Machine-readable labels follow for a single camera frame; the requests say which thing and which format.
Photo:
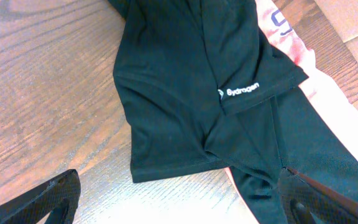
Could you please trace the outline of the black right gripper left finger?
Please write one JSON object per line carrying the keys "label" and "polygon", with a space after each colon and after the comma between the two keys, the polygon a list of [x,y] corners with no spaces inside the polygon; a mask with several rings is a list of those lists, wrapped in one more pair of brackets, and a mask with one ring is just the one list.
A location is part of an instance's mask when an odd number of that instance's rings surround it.
{"label": "black right gripper left finger", "polygon": [[0,205],[0,223],[72,224],[78,208],[81,184],[74,169],[55,176],[26,193]]}

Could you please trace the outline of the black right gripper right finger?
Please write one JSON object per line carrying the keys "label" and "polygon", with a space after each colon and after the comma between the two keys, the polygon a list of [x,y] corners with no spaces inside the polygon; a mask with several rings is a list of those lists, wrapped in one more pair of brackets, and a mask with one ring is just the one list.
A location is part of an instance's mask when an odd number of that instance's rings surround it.
{"label": "black right gripper right finger", "polygon": [[278,191],[289,224],[358,224],[358,202],[297,170],[281,170]]}

